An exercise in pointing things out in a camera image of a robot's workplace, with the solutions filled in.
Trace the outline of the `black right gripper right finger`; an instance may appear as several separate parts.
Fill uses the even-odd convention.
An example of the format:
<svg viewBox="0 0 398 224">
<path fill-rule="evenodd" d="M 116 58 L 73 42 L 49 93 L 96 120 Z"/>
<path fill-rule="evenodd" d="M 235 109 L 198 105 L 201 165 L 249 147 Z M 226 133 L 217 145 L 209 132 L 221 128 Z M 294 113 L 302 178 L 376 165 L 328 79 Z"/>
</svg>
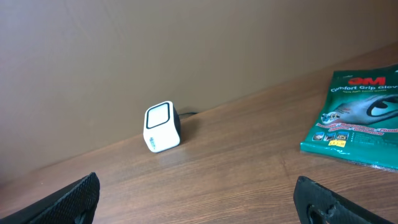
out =
<svg viewBox="0 0 398 224">
<path fill-rule="evenodd" d="M 294 204 L 305 224 L 392 224 L 306 176 L 297 179 Z"/>
</svg>

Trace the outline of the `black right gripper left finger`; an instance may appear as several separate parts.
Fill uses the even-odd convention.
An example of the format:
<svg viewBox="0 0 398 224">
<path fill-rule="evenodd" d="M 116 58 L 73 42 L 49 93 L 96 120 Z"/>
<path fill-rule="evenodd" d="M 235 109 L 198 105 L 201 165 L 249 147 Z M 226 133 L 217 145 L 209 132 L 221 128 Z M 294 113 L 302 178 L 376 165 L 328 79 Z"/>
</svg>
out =
<svg viewBox="0 0 398 224">
<path fill-rule="evenodd" d="M 100 199 L 100 180 L 92 172 L 16 213 L 3 224 L 92 224 Z"/>
</svg>

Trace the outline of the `green white sachet packet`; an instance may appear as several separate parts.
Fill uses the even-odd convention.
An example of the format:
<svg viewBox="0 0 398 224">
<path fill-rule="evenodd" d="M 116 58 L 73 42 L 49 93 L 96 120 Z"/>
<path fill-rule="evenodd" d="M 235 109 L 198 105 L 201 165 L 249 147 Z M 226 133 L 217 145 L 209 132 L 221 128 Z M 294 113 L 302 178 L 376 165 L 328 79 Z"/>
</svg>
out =
<svg viewBox="0 0 398 224">
<path fill-rule="evenodd" d="M 335 71 L 303 152 L 397 171 L 397 65 Z"/>
</svg>

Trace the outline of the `white barcode scanner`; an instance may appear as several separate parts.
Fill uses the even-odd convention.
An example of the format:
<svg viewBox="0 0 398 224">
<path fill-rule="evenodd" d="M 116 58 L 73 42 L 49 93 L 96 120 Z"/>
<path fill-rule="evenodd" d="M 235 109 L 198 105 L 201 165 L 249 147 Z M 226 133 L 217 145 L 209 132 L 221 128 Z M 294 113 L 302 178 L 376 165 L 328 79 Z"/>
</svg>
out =
<svg viewBox="0 0 398 224">
<path fill-rule="evenodd" d="M 149 150 L 154 153 L 180 144 L 181 122 L 171 101 L 164 101 L 146 111 L 143 137 Z"/>
</svg>

